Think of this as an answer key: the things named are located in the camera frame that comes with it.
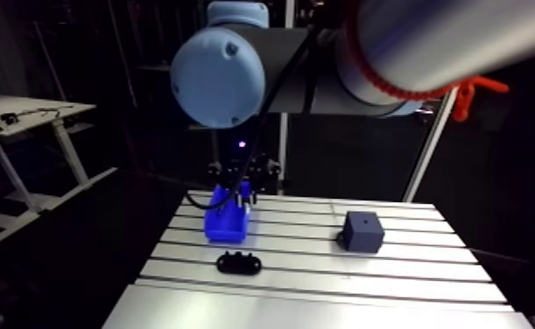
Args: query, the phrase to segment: red ring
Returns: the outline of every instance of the red ring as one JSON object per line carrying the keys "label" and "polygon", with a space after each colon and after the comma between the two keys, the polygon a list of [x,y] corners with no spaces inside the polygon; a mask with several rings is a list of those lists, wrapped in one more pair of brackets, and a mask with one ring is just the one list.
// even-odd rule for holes
{"label": "red ring", "polygon": [[347,7],[347,26],[345,28],[347,34],[348,52],[350,57],[355,61],[361,74],[371,82],[376,88],[384,93],[405,100],[424,101],[430,98],[436,98],[444,95],[449,90],[458,86],[460,83],[455,82],[445,87],[434,89],[425,92],[416,92],[404,90],[389,83],[386,79],[381,77],[373,69],[370,63],[365,59],[359,46],[357,39],[357,15],[359,14],[359,6],[357,0],[348,0]]}

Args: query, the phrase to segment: blue object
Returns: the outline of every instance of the blue object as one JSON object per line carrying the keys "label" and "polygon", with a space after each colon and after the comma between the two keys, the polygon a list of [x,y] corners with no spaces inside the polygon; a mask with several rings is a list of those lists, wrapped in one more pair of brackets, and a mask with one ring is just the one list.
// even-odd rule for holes
{"label": "blue object", "polygon": [[208,26],[245,24],[269,28],[269,9],[263,3],[214,1],[208,6]]}
{"label": "blue object", "polygon": [[171,66],[172,91],[186,113],[205,126],[235,127],[263,103],[265,73],[255,48],[222,27],[197,32]]}
{"label": "blue object", "polygon": [[376,253],[384,243],[384,228],[376,213],[347,212],[339,237],[348,251]]}
{"label": "blue object", "polygon": [[[239,192],[244,199],[250,199],[250,182],[242,182]],[[224,187],[217,185],[210,205],[224,199],[228,193]],[[236,198],[232,198],[226,205],[206,211],[204,233],[210,241],[240,243],[247,236],[249,218],[250,208],[238,206]]]}

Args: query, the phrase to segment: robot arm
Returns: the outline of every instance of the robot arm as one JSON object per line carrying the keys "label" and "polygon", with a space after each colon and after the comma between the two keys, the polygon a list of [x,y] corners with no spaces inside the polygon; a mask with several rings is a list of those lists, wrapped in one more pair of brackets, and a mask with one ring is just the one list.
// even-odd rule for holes
{"label": "robot arm", "polygon": [[[406,115],[426,96],[535,54],[531,0],[347,0],[342,19],[323,11],[333,14],[313,56],[300,59],[270,111],[306,110],[314,84],[313,114]],[[259,112],[308,34],[268,22],[261,3],[208,6],[208,27],[172,63],[173,94],[195,121],[226,129]]]}

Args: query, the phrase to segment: blue plastic bin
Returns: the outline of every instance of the blue plastic bin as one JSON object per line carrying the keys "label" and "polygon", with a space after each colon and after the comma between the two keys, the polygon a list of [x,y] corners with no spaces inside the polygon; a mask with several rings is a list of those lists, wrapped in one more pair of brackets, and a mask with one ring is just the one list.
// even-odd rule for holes
{"label": "blue plastic bin", "polygon": [[[250,183],[242,182],[241,191],[243,197],[250,195]],[[228,191],[217,186],[212,194],[210,204],[226,197]],[[240,243],[247,236],[249,226],[248,206],[239,207],[236,198],[232,198],[226,205],[218,209],[207,210],[204,216],[204,233],[210,241]]]}

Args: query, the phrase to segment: orange clip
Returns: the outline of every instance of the orange clip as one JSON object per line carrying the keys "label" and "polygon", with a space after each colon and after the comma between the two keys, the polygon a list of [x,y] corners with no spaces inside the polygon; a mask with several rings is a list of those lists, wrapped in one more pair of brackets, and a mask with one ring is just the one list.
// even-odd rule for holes
{"label": "orange clip", "polygon": [[459,85],[459,91],[457,92],[457,97],[455,99],[455,108],[453,110],[453,119],[456,122],[462,123],[468,120],[469,107],[471,106],[471,102],[474,100],[476,85],[498,93],[508,93],[510,90],[508,85],[502,82],[481,76],[476,76],[463,81]]}

